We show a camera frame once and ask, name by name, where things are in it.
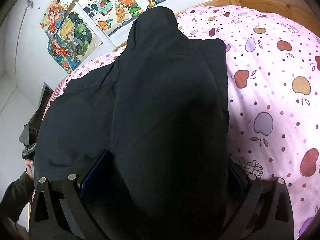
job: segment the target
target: pink blanket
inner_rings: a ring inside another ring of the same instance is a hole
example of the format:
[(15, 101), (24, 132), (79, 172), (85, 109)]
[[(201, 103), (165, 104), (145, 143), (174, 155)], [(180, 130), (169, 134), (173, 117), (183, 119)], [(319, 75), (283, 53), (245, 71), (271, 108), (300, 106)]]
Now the pink blanket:
[[(190, 39), (225, 42), (228, 153), (247, 174), (285, 179), (297, 239), (320, 205), (320, 39), (285, 17), (240, 6), (189, 8), (177, 22)], [(112, 63), (124, 49), (80, 65), (50, 100), (69, 80)]]

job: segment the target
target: black garment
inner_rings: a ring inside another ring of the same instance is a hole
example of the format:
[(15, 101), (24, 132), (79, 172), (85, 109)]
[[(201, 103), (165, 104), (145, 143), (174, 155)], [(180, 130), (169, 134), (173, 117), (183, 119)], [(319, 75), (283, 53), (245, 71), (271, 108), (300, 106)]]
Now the black garment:
[(28, 204), (34, 191), (33, 180), (22, 173), (19, 179), (12, 182), (4, 193), (0, 207), (2, 212), (13, 222), (19, 220), (23, 208)]
[(36, 181), (65, 179), (110, 149), (108, 208), (91, 203), (95, 218), (114, 209), (117, 222), (132, 226), (128, 239), (212, 239), (227, 196), (227, 84), (223, 41), (189, 40), (172, 11), (147, 10), (114, 63), (71, 80), (51, 102), (37, 141)]

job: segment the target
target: pink bedsheet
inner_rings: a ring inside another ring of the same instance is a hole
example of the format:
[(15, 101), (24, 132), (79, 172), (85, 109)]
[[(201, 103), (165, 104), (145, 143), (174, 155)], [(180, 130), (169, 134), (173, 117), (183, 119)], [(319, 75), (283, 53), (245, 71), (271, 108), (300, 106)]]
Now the pink bedsheet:
[[(320, 205), (320, 39), (285, 17), (240, 6), (189, 8), (177, 22), (190, 39), (225, 42), (228, 153), (246, 173), (285, 179), (297, 239)], [(112, 63), (124, 49), (81, 64), (50, 100), (69, 80)]]

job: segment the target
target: wire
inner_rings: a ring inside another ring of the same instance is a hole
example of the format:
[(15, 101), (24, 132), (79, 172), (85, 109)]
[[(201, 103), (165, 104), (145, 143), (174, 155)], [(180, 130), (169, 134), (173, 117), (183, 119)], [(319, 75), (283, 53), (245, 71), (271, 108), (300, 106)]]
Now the wire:
[(15, 88), (13, 90), (13, 92), (11, 93), (11, 95), (9, 96), (9, 98), (7, 99), (7, 101), (4, 103), (3, 108), (0, 111), (0, 115), (2, 114), (5, 106), (7, 105), (7, 103), (9, 102), (10, 98), (12, 97), (12, 95), (14, 94), (14, 92), (17, 90), (17, 53), (18, 53), (18, 44), (19, 44), (19, 37), (20, 37), (20, 32), (21, 32), (21, 28), (22, 28), (22, 24), (23, 24), (23, 20), (24, 17), (26, 16), (28, 7), (32, 7), (33, 6), (33, 1), (32, 0), (26, 0), (26, 9), (24, 10), (23, 13), (23, 17), (21, 20), (21, 24), (20, 24), (20, 28), (19, 28), (19, 32), (18, 32), (18, 38), (17, 38), (17, 45), (16, 45), (16, 53), (15, 53), (15, 60), (14, 60), (14, 74), (15, 74)]

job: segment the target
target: dark sleeve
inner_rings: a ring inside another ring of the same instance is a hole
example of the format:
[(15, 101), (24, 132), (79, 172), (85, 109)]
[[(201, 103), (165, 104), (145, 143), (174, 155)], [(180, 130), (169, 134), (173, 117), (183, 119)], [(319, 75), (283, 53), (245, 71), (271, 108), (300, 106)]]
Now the dark sleeve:
[(17, 222), (20, 214), (34, 190), (33, 180), (26, 174), (22, 173), (19, 179), (12, 182), (4, 193), (1, 201), (1, 207), (7, 217)]

